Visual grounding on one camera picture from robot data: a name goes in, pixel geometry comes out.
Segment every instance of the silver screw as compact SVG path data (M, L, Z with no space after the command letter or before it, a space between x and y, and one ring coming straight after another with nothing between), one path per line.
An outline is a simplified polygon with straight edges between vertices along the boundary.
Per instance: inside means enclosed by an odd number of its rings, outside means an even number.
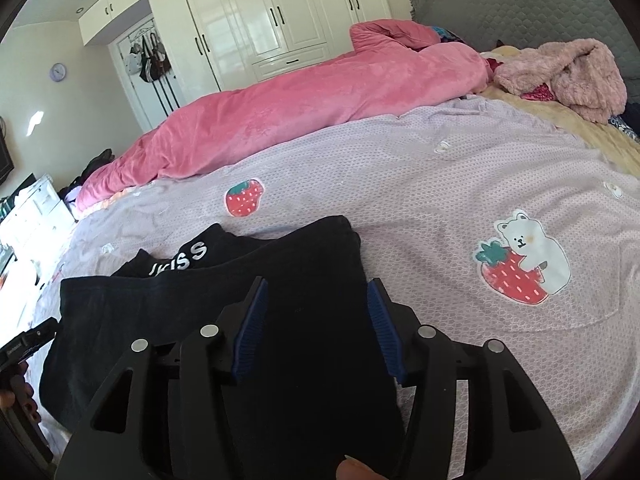
M499 354L504 350L504 344L501 341L498 341L497 339L491 339L487 347L489 350L491 350L491 352L494 352L496 354Z
M143 352L146 350L146 347L149 346L149 343L146 339L136 339L132 344L131 344L131 349L134 352Z
M215 325L205 325L200 329L200 335L203 337L213 337L218 335L220 329Z
M436 337L436 334L437 334L436 329L434 329L434 327L431 325L422 325L418 329L418 335L425 339L432 339Z

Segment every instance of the green strawberry leaf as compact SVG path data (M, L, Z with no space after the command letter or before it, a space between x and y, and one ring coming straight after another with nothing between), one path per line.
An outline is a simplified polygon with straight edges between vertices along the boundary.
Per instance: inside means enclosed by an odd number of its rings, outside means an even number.
M491 245L485 243L480 244L480 250L476 253L476 260L481 263L495 267L500 262L507 260L508 251L500 245L500 242L494 240Z
M248 189L248 188L249 188L249 181L246 180L245 182L241 182L237 186L233 186L229 191L226 192L226 194L228 194L228 195L239 195L245 189Z

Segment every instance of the blue bristle pad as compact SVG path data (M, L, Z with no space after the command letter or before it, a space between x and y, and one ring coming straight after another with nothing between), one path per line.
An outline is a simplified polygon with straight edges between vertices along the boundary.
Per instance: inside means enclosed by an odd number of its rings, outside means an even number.
M385 358L386 370L402 384L406 379L406 369L402 360L402 341L375 282L369 282L367 287L367 306L380 350Z
M269 304L267 281L262 280L242 322L234 343L234 364L231 374L242 381L254 366L255 349L262 339L264 315Z

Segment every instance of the gray headboard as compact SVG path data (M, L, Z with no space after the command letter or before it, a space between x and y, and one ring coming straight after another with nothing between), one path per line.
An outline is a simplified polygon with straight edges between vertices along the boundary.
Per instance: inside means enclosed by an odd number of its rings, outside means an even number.
M640 102L640 50L609 0L411 0L412 17L444 27L479 52L595 38L616 56L629 101Z

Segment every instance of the strawberry print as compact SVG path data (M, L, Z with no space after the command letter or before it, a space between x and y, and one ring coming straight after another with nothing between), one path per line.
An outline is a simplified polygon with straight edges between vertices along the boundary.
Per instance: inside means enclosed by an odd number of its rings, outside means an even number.
M231 216L244 217L255 213L260 207L264 186L255 179L245 180L226 192L226 210Z
M523 258L496 240L481 243L476 253L476 260L481 263L480 274L493 290L519 303L539 304L548 298L540 286L544 278L539 267L530 272L521 270L518 264Z

